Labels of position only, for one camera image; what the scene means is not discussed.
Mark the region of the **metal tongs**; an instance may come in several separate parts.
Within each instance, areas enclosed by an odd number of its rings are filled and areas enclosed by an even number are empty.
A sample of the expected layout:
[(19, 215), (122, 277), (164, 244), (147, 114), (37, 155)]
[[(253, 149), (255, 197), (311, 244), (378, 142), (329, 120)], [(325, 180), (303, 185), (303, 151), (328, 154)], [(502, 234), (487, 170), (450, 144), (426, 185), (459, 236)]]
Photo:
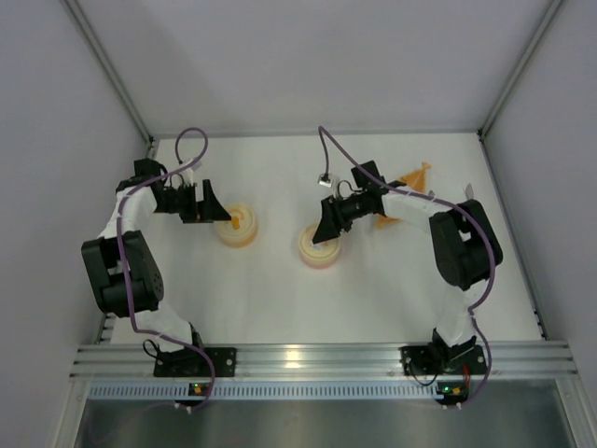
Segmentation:
[(471, 183), (466, 184), (465, 186), (460, 187), (460, 194), (458, 196), (460, 202), (474, 200), (475, 199), (475, 191)]

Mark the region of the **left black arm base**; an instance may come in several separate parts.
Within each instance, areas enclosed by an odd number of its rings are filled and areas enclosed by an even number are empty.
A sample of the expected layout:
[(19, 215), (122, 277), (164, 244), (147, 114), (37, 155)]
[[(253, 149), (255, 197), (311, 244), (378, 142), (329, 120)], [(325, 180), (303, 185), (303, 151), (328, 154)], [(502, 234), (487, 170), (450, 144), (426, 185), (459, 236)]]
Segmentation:
[[(204, 350), (212, 361), (216, 378), (232, 378), (235, 376), (237, 349), (229, 346), (213, 346)], [(209, 377), (210, 367), (196, 351), (183, 348), (176, 352), (159, 352), (157, 354), (153, 375), (161, 378)]]

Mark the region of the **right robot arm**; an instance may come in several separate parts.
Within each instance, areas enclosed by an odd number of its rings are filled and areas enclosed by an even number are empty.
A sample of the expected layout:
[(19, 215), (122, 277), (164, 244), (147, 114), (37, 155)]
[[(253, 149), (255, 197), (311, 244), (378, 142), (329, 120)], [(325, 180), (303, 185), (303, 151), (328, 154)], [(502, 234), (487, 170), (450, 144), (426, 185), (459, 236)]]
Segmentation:
[(312, 242), (322, 245), (349, 231), (353, 222), (379, 215), (408, 222), (431, 237), (435, 265), (446, 282), (445, 298), (432, 342), (430, 356), (447, 366), (476, 347), (477, 336), (466, 292), (485, 281), (479, 298), (487, 299), (503, 251), (481, 203), (467, 200), (453, 204), (408, 188), (400, 181), (388, 183), (375, 161), (352, 169), (357, 190), (347, 197), (330, 195), (321, 201), (321, 220)]

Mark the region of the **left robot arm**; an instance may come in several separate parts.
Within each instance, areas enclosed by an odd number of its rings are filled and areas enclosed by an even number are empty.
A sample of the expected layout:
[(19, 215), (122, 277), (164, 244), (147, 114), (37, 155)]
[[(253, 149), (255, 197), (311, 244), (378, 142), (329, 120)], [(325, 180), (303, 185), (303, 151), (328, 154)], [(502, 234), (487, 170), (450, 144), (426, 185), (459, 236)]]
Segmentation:
[(177, 216), (184, 224), (231, 220), (210, 181), (202, 182), (197, 198), (194, 171), (200, 164), (188, 160), (168, 172), (158, 161), (136, 161), (134, 175), (117, 186), (104, 229), (81, 246), (100, 311), (127, 319), (134, 333), (153, 339), (163, 353), (198, 353), (203, 344), (194, 326), (164, 302), (164, 281), (143, 229), (156, 214)]

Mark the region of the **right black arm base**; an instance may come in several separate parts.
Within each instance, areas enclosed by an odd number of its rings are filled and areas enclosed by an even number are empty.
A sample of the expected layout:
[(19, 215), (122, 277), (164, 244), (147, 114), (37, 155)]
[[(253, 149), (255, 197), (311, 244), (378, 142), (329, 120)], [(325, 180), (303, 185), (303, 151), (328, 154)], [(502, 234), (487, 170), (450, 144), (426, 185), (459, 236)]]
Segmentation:
[(475, 345), (456, 357), (441, 355), (431, 345), (406, 345), (399, 349), (401, 363), (407, 375), (431, 377), (434, 375), (463, 375), (464, 367), (471, 375), (483, 375), (488, 366), (483, 349)]

